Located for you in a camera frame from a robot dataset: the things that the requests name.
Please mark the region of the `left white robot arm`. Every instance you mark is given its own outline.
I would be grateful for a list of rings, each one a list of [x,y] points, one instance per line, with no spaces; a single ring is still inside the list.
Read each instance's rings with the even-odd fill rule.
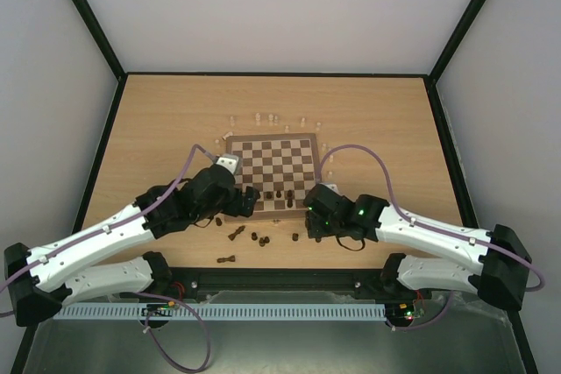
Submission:
[[[160,253],[113,265],[104,259],[217,214],[249,217],[258,198],[258,190],[236,187],[233,172],[213,164],[192,179],[151,187],[113,216],[60,241],[33,248],[15,243],[4,250],[1,284],[11,298],[10,314],[19,327],[30,327],[80,300],[161,293],[171,272]]]

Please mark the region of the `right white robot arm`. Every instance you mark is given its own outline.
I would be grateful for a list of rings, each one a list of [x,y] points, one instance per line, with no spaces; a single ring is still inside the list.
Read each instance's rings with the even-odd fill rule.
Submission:
[[[498,224],[492,230],[454,226],[405,212],[369,194],[352,201],[329,184],[314,186],[303,204],[311,238],[349,237],[428,253],[427,258],[403,253],[388,258],[381,283],[394,297],[408,290],[451,290],[475,294],[502,310],[522,308],[531,258],[507,226]]]

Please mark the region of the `lying dark king piece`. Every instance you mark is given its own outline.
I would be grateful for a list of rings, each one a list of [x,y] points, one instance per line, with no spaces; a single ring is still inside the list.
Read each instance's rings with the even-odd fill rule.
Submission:
[[[217,262],[219,264],[223,264],[223,263],[228,263],[228,262],[235,262],[236,261],[236,256],[235,255],[230,255],[228,257],[222,257],[222,258],[218,258]]]

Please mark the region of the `black metal frame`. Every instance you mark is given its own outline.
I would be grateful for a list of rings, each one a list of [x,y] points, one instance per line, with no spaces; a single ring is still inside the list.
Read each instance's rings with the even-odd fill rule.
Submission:
[[[342,194],[394,191],[458,224],[432,79],[479,226],[512,228],[544,276],[522,324],[538,370],[559,371],[560,0],[486,0],[443,72],[469,0],[87,1],[117,70],[72,0],[1,0],[3,247],[78,229],[90,177],[86,226],[198,172],[193,145],[270,131],[256,113],[315,132]]]

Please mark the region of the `wooden chess board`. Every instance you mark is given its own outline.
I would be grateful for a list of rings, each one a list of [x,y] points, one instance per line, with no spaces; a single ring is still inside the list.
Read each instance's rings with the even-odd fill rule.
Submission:
[[[260,192],[251,218],[253,220],[291,219],[304,216],[307,208],[303,200],[316,184],[320,158],[316,135],[313,133],[284,133],[231,136],[226,151],[242,159],[236,186],[253,187]],[[287,191],[292,190],[292,198]],[[281,198],[276,198],[281,191]],[[268,200],[266,192],[273,198]],[[292,199],[292,208],[287,208]]]

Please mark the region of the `lying dark queen piece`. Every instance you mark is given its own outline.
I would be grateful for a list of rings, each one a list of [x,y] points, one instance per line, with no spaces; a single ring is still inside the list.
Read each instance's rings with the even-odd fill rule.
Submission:
[[[237,227],[232,233],[230,233],[227,237],[230,241],[234,241],[236,237],[241,234],[245,230],[245,225],[241,225]]]

